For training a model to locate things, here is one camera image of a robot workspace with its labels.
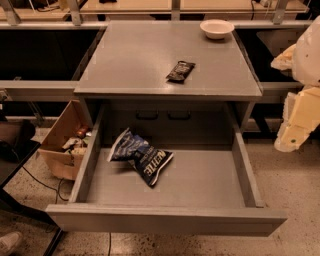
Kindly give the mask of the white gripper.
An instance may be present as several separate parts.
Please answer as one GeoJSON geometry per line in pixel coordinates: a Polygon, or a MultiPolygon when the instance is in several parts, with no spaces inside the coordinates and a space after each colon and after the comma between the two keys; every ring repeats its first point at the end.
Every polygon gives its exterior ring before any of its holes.
{"type": "Polygon", "coordinates": [[[278,70],[292,68],[295,80],[305,86],[299,93],[289,92],[283,108],[283,122],[274,147],[292,152],[320,125],[320,16],[293,44],[271,62],[278,70]]]}

